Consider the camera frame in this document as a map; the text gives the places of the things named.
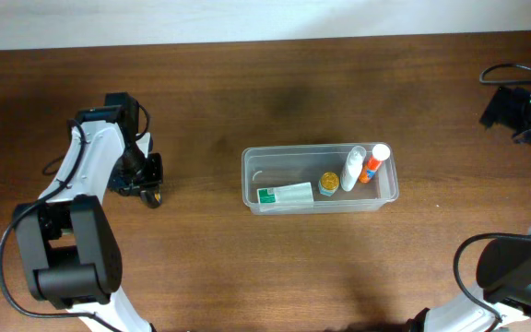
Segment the dark bottle white cap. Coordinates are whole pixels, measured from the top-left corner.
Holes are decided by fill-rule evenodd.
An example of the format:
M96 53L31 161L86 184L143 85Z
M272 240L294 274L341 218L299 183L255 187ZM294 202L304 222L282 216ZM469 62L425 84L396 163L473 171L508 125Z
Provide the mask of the dark bottle white cap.
M140 199L147 208L158 208L162 204L162 194L159 189L141 191Z

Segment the orange tube white cap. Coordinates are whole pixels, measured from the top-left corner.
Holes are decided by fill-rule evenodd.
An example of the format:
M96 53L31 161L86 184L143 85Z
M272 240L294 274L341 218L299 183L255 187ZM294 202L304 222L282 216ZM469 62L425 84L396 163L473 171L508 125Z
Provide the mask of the orange tube white cap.
M372 148L372 154L360 173L359 182L367 184L390 156L391 149L386 144L376 144Z

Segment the white green medicine box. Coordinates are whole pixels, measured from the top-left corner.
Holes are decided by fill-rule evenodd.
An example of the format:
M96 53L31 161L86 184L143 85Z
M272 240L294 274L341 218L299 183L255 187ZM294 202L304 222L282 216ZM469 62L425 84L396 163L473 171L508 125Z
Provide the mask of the white green medicine box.
M314 201L310 183L289 184L278 187L258 188L258 202L272 204L308 204Z

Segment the white spray bottle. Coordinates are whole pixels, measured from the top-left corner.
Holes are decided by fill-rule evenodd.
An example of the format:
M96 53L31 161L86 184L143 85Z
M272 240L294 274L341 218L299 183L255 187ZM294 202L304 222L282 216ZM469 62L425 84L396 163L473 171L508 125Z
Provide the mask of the white spray bottle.
M350 192L355 186L360 177L366 153L363 146L355 146L347 155L340 176L340 186L343 191Z

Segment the small jar gold lid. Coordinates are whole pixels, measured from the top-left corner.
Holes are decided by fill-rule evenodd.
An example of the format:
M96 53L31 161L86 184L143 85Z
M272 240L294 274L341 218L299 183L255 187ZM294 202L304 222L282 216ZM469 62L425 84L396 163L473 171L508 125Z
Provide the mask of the small jar gold lid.
M332 196L339 185L339 177L334 172L325 172L319 179L319 193L323 196Z

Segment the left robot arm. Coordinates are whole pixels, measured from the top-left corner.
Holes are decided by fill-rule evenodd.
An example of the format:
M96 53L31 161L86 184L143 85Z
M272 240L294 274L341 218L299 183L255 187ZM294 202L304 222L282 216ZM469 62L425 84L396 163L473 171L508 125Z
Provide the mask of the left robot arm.
M152 331L122 286L122 255L102 209L106 191L162 203L161 157L138 121L138 103L82 111L69 120L71 145L47 189L16 207L14 234L29 292L53 319L79 318L92 331Z

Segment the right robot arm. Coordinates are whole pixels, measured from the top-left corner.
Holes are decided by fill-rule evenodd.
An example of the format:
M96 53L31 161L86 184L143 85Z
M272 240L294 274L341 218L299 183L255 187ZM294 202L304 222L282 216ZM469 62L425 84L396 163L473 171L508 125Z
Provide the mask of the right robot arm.
M513 130L515 143L531 146L531 78L491 84L497 90L480 123L504 125ZM531 319L531 226L526 235L491 232L464 240L454 254L453 273L460 295L423 309L404 330L500 331Z

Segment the clear plastic container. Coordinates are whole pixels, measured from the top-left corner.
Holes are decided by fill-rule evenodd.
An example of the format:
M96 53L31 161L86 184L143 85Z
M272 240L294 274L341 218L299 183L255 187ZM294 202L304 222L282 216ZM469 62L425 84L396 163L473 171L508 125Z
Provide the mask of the clear plastic container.
M319 193L325 172L342 173L355 143L248 148L242 154L242 200L255 215L321 214L375 211L399 197L393 157L385 160L367 183L350 192L338 188L332 196ZM308 204L261 205L258 188L310 183L314 201Z

